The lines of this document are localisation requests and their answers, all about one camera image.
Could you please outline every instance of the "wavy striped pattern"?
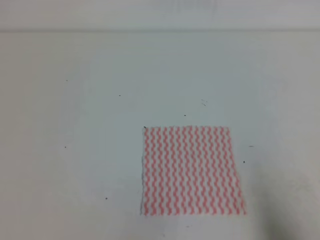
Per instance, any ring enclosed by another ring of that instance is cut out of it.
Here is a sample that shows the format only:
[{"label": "wavy striped pattern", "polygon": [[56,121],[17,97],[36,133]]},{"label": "wavy striped pattern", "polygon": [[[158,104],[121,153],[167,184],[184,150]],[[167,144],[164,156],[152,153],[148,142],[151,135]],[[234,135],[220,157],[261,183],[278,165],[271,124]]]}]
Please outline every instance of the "wavy striped pattern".
[{"label": "wavy striped pattern", "polygon": [[141,214],[246,214],[228,127],[143,128]]}]

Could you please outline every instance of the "white wall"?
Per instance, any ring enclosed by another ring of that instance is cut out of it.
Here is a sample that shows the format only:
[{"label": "white wall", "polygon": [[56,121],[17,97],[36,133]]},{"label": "white wall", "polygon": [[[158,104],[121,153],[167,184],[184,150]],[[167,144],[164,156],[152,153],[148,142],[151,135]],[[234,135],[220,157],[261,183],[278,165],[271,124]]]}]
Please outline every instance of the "white wall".
[{"label": "white wall", "polygon": [[319,27],[318,0],[0,1],[0,30]]},{"label": "white wall", "polygon": [[[318,240],[319,43],[0,33],[0,238],[257,240],[274,213],[285,239]],[[142,128],[172,125],[231,127],[248,215],[140,216]]]}]

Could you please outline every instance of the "fabric square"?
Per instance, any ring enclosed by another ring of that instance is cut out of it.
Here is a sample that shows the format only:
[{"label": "fabric square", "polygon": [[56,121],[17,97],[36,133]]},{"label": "fabric square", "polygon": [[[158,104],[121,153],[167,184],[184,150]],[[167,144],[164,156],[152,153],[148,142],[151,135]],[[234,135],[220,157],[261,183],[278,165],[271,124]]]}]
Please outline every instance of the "fabric square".
[{"label": "fabric square", "polygon": [[246,214],[228,127],[143,129],[146,216]]}]

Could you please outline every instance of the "cloth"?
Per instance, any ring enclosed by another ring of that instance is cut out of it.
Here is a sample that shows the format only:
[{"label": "cloth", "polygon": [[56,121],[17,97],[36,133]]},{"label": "cloth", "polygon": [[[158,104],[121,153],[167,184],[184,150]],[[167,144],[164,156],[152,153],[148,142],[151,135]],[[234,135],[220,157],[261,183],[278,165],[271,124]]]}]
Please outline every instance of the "cloth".
[{"label": "cloth", "polygon": [[246,214],[230,129],[143,128],[141,214]]}]

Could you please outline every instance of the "red wavy stripe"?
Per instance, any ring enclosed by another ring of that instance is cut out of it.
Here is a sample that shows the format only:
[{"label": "red wavy stripe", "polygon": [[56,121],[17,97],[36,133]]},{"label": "red wavy stripe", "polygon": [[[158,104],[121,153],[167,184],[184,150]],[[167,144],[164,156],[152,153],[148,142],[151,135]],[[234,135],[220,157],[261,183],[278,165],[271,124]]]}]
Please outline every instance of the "red wavy stripe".
[{"label": "red wavy stripe", "polygon": [[171,193],[171,187],[170,187],[170,168],[169,168],[169,158],[168,158],[168,155],[169,155],[169,151],[168,151],[168,136],[167,136],[167,131],[168,129],[165,127],[164,128],[164,131],[163,131],[163,137],[164,137],[164,159],[165,159],[165,164],[164,164],[164,167],[165,167],[165,176],[166,176],[166,187],[167,187],[167,191],[165,193],[165,196],[167,197],[168,201],[166,202],[166,208],[168,209],[168,215],[171,215],[172,213],[172,208],[170,207],[170,203],[171,203],[171,197],[170,197],[170,193]]},{"label": "red wavy stripe", "polygon": [[[212,128],[209,127],[208,128],[208,132],[207,134],[209,135],[209,152],[210,154],[210,159],[212,160],[211,166],[213,168],[213,177],[214,177],[214,186],[218,189],[218,177],[217,177],[217,168],[216,168],[216,159],[215,159],[215,151],[214,151],[214,143],[213,143],[213,135],[212,135]],[[211,201],[210,201],[210,206],[213,209],[213,214],[217,213],[217,208],[215,207],[215,197],[213,195],[213,187],[211,186],[211,184],[209,185],[210,190],[209,190],[209,196],[211,197]]]},{"label": "red wavy stripe", "polygon": [[[230,182],[230,168],[229,168],[229,161],[228,161],[228,158],[227,158],[227,150],[226,150],[226,143],[225,143],[226,137],[225,137],[225,134],[224,134],[224,128],[223,127],[220,128],[220,134],[221,134],[221,142],[222,142],[224,167],[226,168],[226,175],[229,178],[229,182]],[[227,195],[228,189],[225,186],[225,181],[226,181],[226,178],[223,176],[223,178],[222,178],[222,186],[224,187],[223,196],[226,198],[225,206],[228,209],[228,214],[231,214],[232,213],[232,208],[229,206],[230,199],[229,199],[229,197]]]},{"label": "red wavy stripe", "polygon": [[144,145],[145,145],[145,148],[144,148],[144,151],[145,151],[145,156],[144,156],[144,159],[145,159],[145,164],[144,164],[144,167],[145,167],[145,176],[146,176],[146,181],[145,181],[145,186],[146,186],[146,191],[144,193],[144,197],[145,197],[145,202],[144,202],[144,215],[148,215],[149,213],[149,208],[148,208],[148,203],[150,201],[150,198],[149,198],[149,191],[150,191],[150,187],[149,187],[149,182],[150,182],[150,176],[149,176],[149,134],[148,134],[148,128],[145,130],[144,132],[144,136],[145,136],[145,141],[144,141]]},{"label": "red wavy stripe", "polygon": [[192,206],[192,201],[193,201],[193,198],[191,196],[191,185],[190,185],[190,176],[189,176],[189,171],[190,171],[190,168],[189,168],[189,152],[187,150],[187,136],[186,136],[186,127],[183,127],[182,129],[182,135],[183,135],[183,143],[184,143],[184,146],[183,146],[183,150],[185,152],[185,155],[184,155],[184,158],[185,158],[185,167],[186,167],[186,177],[188,178],[188,180],[186,181],[186,184],[188,186],[188,191],[187,191],[187,195],[189,197],[189,202],[188,202],[188,205],[189,205],[189,208],[191,208],[191,212],[194,213],[195,210],[194,210],[194,207]]},{"label": "red wavy stripe", "polygon": [[173,169],[173,196],[174,196],[174,202],[173,202],[173,206],[175,208],[175,214],[180,214],[180,209],[178,207],[178,196],[177,196],[177,192],[178,192],[178,187],[177,187],[177,168],[176,168],[176,164],[177,164],[177,160],[176,160],[176,151],[175,151],[175,143],[174,143],[174,128],[170,127],[170,131],[169,131],[169,135],[171,136],[170,138],[170,143],[171,143],[171,158],[172,158],[172,169]]},{"label": "red wavy stripe", "polygon": [[[211,186],[211,177],[210,177],[210,174],[209,174],[209,159],[208,159],[208,151],[207,151],[207,143],[206,143],[205,127],[204,126],[201,128],[201,134],[202,134],[202,144],[203,144],[202,150],[204,152],[203,155],[204,155],[205,168],[206,168],[205,176],[208,178],[207,185],[212,188],[212,186]],[[206,189],[204,187],[204,176],[203,175],[201,175],[201,176],[202,176],[202,192],[201,192],[201,194],[203,196],[203,206],[205,208],[205,213],[209,213],[209,208],[207,206],[207,201],[208,200],[207,200],[207,196],[205,195],[205,190]]]},{"label": "red wavy stripe", "polygon": [[181,151],[181,143],[180,143],[180,127],[177,127],[176,131],[175,131],[175,134],[176,134],[176,142],[177,142],[177,150],[178,150],[178,159],[179,159],[179,176],[180,176],[180,187],[181,187],[181,197],[182,197],[182,208],[183,208],[183,214],[186,214],[187,213],[187,209],[186,209],[186,206],[185,206],[185,202],[186,202],[186,197],[185,197],[185,185],[183,184],[185,182],[185,178],[184,178],[184,175],[183,175],[183,160],[182,160],[182,151]]},{"label": "red wavy stripe", "polygon": [[[195,194],[195,205],[199,208],[199,196],[198,196],[198,191],[199,191],[199,187],[198,187],[198,184],[197,184],[197,181],[198,181],[198,177],[196,175],[196,158],[195,158],[195,151],[194,151],[194,143],[193,143],[193,134],[191,132],[192,130],[192,126],[189,127],[189,143],[191,145],[190,149],[191,149],[191,158],[192,158],[192,176],[193,176],[193,185],[195,187],[195,191],[194,191],[194,194]],[[191,211],[191,214],[194,214],[195,211],[194,209],[192,209]]]},{"label": "red wavy stripe", "polygon": [[[197,153],[198,153],[198,154],[197,154],[197,157],[198,157],[198,159],[199,159],[198,167],[199,167],[199,169],[200,169],[200,171],[199,171],[200,178],[201,178],[201,180],[200,180],[200,186],[202,187],[201,193],[202,193],[202,196],[205,197],[205,194],[204,194],[204,193],[205,193],[205,186],[204,186],[205,178],[204,178],[204,176],[203,176],[204,169],[203,169],[203,167],[202,167],[203,160],[202,160],[202,157],[201,157],[201,150],[200,150],[199,128],[198,128],[197,126],[195,127],[194,134],[195,134],[195,142],[196,142],[196,148],[195,148],[195,149],[196,149],[196,151],[197,151]],[[200,207],[199,201],[200,201],[200,197],[197,196],[196,205],[197,205],[198,210],[199,210],[198,213],[201,214],[201,213],[202,213],[202,209],[201,209],[201,207]]]},{"label": "red wavy stripe", "polygon": [[[240,205],[241,208],[243,209],[244,214],[246,214],[246,208],[245,208],[245,202],[242,197],[242,192],[239,184],[239,178],[237,176],[237,171],[236,171],[236,165],[235,165],[235,160],[234,160],[234,154],[232,152],[232,144],[231,144],[231,137],[230,137],[230,130],[229,128],[226,129],[226,136],[227,136],[227,143],[228,143],[228,151],[230,154],[230,159],[231,159],[231,168],[233,170],[233,175],[235,177],[235,186],[238,188],[238,197],[241,199]],[[232,186],[232,191],[231,191],[231,197],[233,197],[233,207],[236,209],[236,214],[240,214],[240,209],[237,206],[237,198],[235,197],[235,188]]]},{"label": "red wavy stripe", "polygon": [[156,144],[155,144],[155,129],[154,128],[151,128],[151,152],[152,152],[152,155],[151,155],[151,158],[152,158],[152,164],[151,164],[151,167],[152,167],[152,177],[153,177],[153,182],[152,182],[152,187],[153,187],[153,192],[152,192],[152,198],[153,198],[153,201],[151,203],[151,208],[152,208],[152,213],[151,215],[156,215],[157,214],[157,209],[156,209],[156,201],[157,201],[157,198],[156,198],[156,192],[157,192],[157,186],[156,186],[156,181],[157,181],[157,176],[156,176],[156,158],[155,158],[155,155],[156,155],[156,151],[155,151],[155,147],[156,147]]},{"label": "red wavy stripe", "polygon": [[[217,156],[216,156],[216,157],[218,158],[218,162],[219,162],[219,163],[218,163],[218,168],[220,169],[220,171],[223,171],[223,169],[221,168],[222,160],[221,160],[221,158],[220,158],[221,152],[220,152],[220,150],[219,150],[220,144],[219,144],[219,142],[218,142],[219,137],[218,137],[217,131],[218,131],[218,128],[215,127],[215,128],[214,128],[214,131],[213,131],[213,134],[214,134],[214,136],[215,136],[215,138],[214,138],[214,142],[215,142],[215,144],[216,144],[215,150],[217,151]],[[221,214],[224,214],[224,213],[225,213],[225,210],[224,210],[224,208],[221,206],[221,204],[222,204],[222,197],[220,196],[220,187],[219,187],[218,184],[216,184],[216,183],[214,183],[214,185],[217,187],[216,194],[217,194],[217,196],[218,196],[218,207],[219,207],[220,210],[221,210]]]},{"label": "red wavy stripe", "polygon": [[159,197],[160,197],[160,202],[159,202],[159,208],[160,208],[160,215],[163,215],[165,213],[165,209],[163,208],[162,204],[164,202],[164,197],[162,196],[163,194],[163,191],[164,191],[164,187],[162,186],[162,183],[164,181],[164,177],[162,176],[162,173],[163,173],[163,168],[162,168],[162,150],[161,150],[161,147],[162,147],[162,143],[161,143],[161,134],[160,134],[160,130],[161,128],[159,127],[158,128],[158,131],[157,131],[157,136],[158,136],[158,139],[157,139],[157,143],[158,143],[158,152],[159,152],[159,163],[158,163],[158,167],[160,169],[159,171],[159,177],[160,177],[160,182],[159,182],[159,187],[160,187],[160,191],[159,191]]}]

